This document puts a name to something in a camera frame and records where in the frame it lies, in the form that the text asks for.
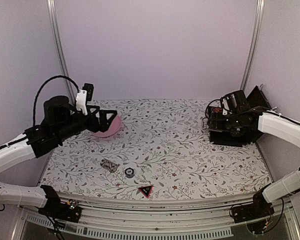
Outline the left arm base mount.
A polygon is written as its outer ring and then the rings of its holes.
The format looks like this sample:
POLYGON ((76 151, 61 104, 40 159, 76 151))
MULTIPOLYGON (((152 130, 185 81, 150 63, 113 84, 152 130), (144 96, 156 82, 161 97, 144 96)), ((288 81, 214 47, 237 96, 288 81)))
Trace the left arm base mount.
POLYGON ((81 217, 82 208, 79 202, 69 199, 62 202, 57 192, 48 185, 41 185, 46 197, 46 203, 43 207, 38 208, 38 213, 53 220, 64 220, 67 222, 78 223, 81 217))

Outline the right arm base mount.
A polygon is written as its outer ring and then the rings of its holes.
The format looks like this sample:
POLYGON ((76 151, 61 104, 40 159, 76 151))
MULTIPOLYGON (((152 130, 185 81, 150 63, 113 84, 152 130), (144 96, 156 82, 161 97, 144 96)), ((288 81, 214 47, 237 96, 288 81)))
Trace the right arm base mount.
POLYGON ((229 210, 229 216, 235 223, 252 221, 263 217, 270 217, 275 213, 271 203, 268 203, 261 192, 252 197, 252 203, 236 204, 229 210))

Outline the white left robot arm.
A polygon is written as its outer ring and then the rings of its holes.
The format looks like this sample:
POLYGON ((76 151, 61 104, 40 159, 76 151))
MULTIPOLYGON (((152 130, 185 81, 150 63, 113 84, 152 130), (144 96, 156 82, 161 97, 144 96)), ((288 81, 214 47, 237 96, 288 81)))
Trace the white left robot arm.
MULTIPOLYGON (((11 142, 0 146, 0 173, 15 165, 40 158, 81 132, 106 132, 118 112, 88 105, 85 98, 79 106, 70 105, 68 97, 59 95, 43 104, 44 119, 26 129, 11 142)), ((26 187, 0 182, 0 205, 45 208, 53 217, 64 213, 64 205, 50 186, 26 187)))

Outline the grey orange chip stack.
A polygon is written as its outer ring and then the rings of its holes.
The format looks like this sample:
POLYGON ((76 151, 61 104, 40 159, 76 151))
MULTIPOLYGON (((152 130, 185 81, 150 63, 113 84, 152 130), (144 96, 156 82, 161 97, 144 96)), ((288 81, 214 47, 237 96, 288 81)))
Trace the grey orange chip stack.
POLYGON ((100 165, 102 168, 108 170, 111 173, 115 173, 120 166, 119 164, 105 158, 101 160, 100 165))

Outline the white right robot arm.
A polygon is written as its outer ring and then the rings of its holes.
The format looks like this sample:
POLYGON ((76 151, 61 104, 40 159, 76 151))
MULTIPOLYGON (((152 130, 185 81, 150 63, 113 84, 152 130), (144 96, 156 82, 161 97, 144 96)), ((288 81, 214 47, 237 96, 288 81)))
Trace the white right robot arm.
MULTIPOLYGON (((226 112, 221 107, 205 110, 209 140, 215 145, 242 147, 256 142, 262 135, 276 138, 300 150, 300 122, 254 107, 247 111, 226 112)), ((300 191, 300 167, 257 191, 252 203, 235 206, 230 211, 236 221, 269 216, 273 202, 300 191)))

